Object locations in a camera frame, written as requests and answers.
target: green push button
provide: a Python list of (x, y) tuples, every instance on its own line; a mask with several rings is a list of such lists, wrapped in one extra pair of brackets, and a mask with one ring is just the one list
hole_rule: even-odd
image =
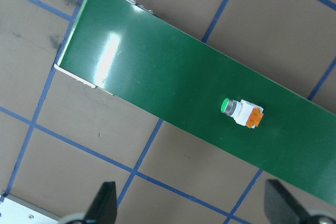
[(228, 103), (229, 103), (229, 98), (225, 98), (223, 103), (222, 103), (222, 107), (221, 107), (221, 112), (222, 113), (224, 113)]

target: tile floor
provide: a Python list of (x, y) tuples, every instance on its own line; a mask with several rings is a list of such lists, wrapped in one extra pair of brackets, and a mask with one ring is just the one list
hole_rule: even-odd
[[(304, 97), (331, 66), (312, 97), (336, 113), (336, 0), (225, 0), (213, 31), (222, 0), (139, 2)], [(269, 223), (263, 191), (271, 175), (55, 72), (80, 3), (0, 0), (0, 189), (63, 216), (85, 211), (99, 185), (115, 180), (117, 223)], [(285, 185), (305, 207), (336, 215)]]

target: bolt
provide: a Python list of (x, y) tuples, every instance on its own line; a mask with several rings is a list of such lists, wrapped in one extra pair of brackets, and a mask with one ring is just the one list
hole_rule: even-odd
[(321, 217), (319, 219), (319, 224), (332, 224), (332, 220), (327, 217)]

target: orange terminal block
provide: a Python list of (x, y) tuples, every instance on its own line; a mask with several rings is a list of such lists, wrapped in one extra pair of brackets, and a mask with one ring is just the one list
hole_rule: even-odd
[(259, 126), (264, 114), (261, 113), (260, 108), (253, 108), (250, 117), (247, 119), (246, 126), (252, 128), (253, 125)]

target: green conveyor belt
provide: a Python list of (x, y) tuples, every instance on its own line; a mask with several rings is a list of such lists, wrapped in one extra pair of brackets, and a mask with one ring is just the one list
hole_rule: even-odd
[[(84, 0), (58, 65), (336, 205), (334, 114), (126, 0)], [(260, 126), (226, 97), (262, 106)]]

